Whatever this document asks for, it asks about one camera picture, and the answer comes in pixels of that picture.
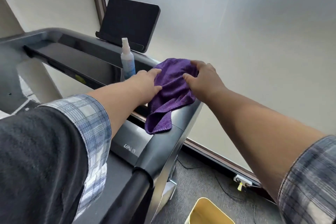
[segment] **yellow plug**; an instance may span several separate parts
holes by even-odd
[[[238,190],[239,190],[239,191],[242,191],[242,187],[243,187],[243,184],[240,183],[239,186],[238,186]]]

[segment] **yellow sticker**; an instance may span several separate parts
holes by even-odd
[[[81,82],[82,84],[86,84],[86,81],[82,77],[80,77],[79,75],[77,75],[77,74],[75,75],[75,79],[77,81]]]
[[[239,190],[239,191],[242,191],[242,187],[243,187],[243,184],[240,183],[239,186],[238,186],[238,190]]]

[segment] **gray carpet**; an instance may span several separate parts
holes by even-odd
[[[204,166],[183,152],[179,154],[178,159],[187,167]],[[187,170],[177,163],[174,173],[177,190],[172,200],[158,213],[152,223],[183,224],[200,197],[210,199],[236,224],[254,224],[254,202],[256,224],[283,223],[276,205],[253,192],[239,192],[237,183],[216,172],[225,191],[242,200],[232,199],[226,195],[218,184],[214,172],[216,171],[208,166]]]

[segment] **treadmill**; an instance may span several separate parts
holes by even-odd
[[[38,59],[97,89],[122,81],[121,52],[116,44],[62,28],[0,39],[0,60],[6,59],[7,71],[0,71],[0,108],[10,112],[25,101],[15,73],[23,61]],[[149,71],[158,64],[141,53],[133,53],[136,72]],[[150,223],[174,195],[172,173],[177,155],[201,107],[196,100],[173,111],[172,129],[155,135],[144,130],[147,107],[137,107],[111,141],[103,194],[74,223]]]

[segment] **power outlet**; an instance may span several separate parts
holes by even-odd
[[[234,180],[235,182],[237,182],[237,183],[242,183],[242,185],[243,185],[244,187],[248,187],[248,186],[252,186],[252,185],[253,185],[252,182],[251,182],[250,180],[248,180],[248,179],[246,179],[246,178],[244,178],[244,177],[242,177],[242,176],[240,176],[240,175],[236,175],[236,176],[233,178],[233,180]]]

